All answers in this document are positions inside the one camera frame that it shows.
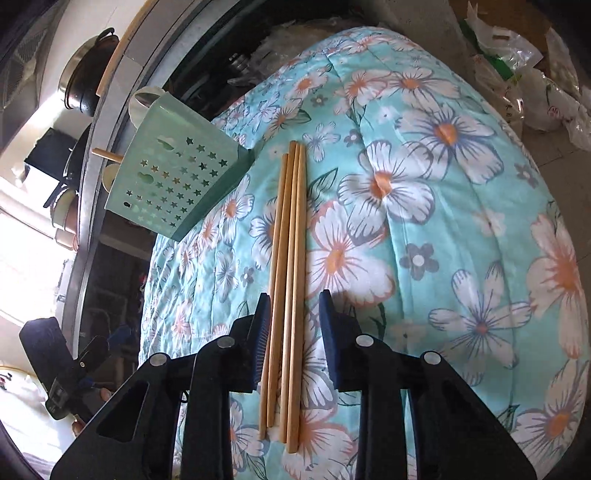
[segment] turquoise floral blanket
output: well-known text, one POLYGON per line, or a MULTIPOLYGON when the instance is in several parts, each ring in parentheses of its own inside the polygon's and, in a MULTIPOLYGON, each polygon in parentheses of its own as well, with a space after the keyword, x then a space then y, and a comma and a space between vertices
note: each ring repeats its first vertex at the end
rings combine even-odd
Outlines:
MULTIPOLYGON (((409 39, 356 28, 301 53, 214 120, 256 162, 180 243, 159 237, 140 361, 225 335, 267 290, 281 154, 308 151, 300 448, 257 439, 258 393, 232 394, 243 480, 349 480, 359 395, 334 390, 317 299, 398 352, 435 349, 511 432, 539 478, 586 396, 587 310, 569 235, 531 156, 496 112, 409 39)), ((181 455, 181 412, 176 459, 181 455)), ((408 435, 409 478, 416 477, 408 435)))

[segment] pot handle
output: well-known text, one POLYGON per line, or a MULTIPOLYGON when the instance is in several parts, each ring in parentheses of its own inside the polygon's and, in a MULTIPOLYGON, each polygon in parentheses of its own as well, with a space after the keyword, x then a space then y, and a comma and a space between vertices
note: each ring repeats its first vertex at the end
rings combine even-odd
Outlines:
POLYGON ((103 38, 105 38, 107 35, 112 35, 113 33, 115 33, 115 29, 113 27, 109 27, 105 30, 103 30, 98 37, 96 37, 96 41, 95 41, 95 45, 100 42, 103 38))

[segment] window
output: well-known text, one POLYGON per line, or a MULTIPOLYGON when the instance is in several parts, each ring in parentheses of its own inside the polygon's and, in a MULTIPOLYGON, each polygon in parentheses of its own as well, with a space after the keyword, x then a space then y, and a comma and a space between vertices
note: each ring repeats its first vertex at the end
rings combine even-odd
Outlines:
POLYGON ((72 255, 0 212, 0 311, 19 323, 54 316, 63 265, 72 255))

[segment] small gray flower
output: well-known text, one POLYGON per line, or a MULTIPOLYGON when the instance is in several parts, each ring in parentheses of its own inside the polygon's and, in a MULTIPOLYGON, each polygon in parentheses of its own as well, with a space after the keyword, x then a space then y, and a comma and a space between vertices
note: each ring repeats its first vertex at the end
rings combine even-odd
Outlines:
POLYGON ((517 170, 518 179, 525 180, 533 189, 538 186, 538 179, 534 177, 534 173, 531 171, 531 167, 528 164, 519 165, 516 163, 515 169, 517 170))
POLYGON ((358 130, 353 129, 349 132, 349 135, 343 139, 343 142, 347 144, 347 147, 355 145, 356 143, 361 143, 361 133, 359 133, 358 130))
POLYGON ((323 95, 317 95, 315 97, 310 98, 310 100, 312 102, 312 106, 324 106, 328 98, 323 95))
POLYGON ((426 271, 434 273, 439 270, 439 262, 431 258, 432 255, 432 244, 424 244, 422 247, 408 244, 407 255, 400 259, 400 266, 409 268, 411 277, 418 281, 423 278, 426 271))
POLYGON ((254 273, 254 269, 252 267, 245 267, 244 273, 240 275, 240 279, 242 280, 242 286, 246 287, 249 283, 254 282, 254 278, 252 278, 252 274, 254 273))

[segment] cooking pot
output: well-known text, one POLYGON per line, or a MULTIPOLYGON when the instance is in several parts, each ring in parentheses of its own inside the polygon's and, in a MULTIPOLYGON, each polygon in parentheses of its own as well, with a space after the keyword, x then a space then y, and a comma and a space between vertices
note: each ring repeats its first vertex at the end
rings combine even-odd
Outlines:
POLYGON ((79 110, 89 116, 95 114, 99 103, 96 88, 119 43, 114 33, 114 28, 107 28, 91 38, 76 50, 66 64, 58 86, 66 108, 79 110))

